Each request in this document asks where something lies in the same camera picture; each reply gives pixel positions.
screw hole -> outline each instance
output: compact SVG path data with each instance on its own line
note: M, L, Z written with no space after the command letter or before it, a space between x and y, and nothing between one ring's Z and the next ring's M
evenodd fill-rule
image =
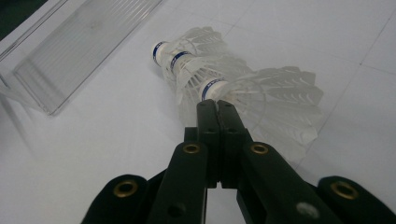
M137 188L137 183L134 180L124 180L114 188L113 193L119 198L125 198L135 194Z
M252 150L256 154L261 154L261 155L267 154L269 151L268 147L259 144L252 145L250 147L250 150Z
M359 197L359 193L350 184L344 181L337 181L330 185L332 191L338 196L348 200L355 200Z

white table surface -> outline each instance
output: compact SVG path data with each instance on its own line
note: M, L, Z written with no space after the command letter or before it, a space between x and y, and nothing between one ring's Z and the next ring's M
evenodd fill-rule
M252 69L317 74L324 119L306 181L341 175L396 212L396 1L163 0L55 117L0 97L0 223L79 223L123 174L149 179L183 140L150 47L195 26L222 32ZM234 190L208 192L206 223L243 223Z

clear plastic container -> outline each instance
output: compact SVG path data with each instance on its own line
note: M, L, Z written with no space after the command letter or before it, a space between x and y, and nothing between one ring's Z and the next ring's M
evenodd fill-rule
M58 1L3 51L0 92L55 113L161 1Z

shuttlecock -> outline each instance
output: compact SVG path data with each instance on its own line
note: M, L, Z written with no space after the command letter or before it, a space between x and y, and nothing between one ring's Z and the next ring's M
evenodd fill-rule
M213 30L191 29L152 51L176 93L183 124L195 125L199 102L224 100L235 106L255 141L273 146L289 161L302 158L306 146L318 136L323 91L315 86L316 75L291 66L252 71L226 51L220 35L197 41L200 38L193 36L200 35L193 34L212 36Z
M302 158L306 145L318 137L323 91L315 86L315 74L283 67L210 82L201 87L201 99L233 104L253 139L273 146L285 159Z
M173 61L171 71L176 75L178 114L185 126L196 124L195 107L203 100L199 92L204 84L224 83L253 73L245 61L229 55L196 57L186 51L181 53Z
M211 27L192 28L174 41L155 44L151 50L152 59L162 68L163 77L172 91L176 91L176 77L170 66L173 60L183 55L182 51L195 56L220 55L227 52L227 45L221 33Z

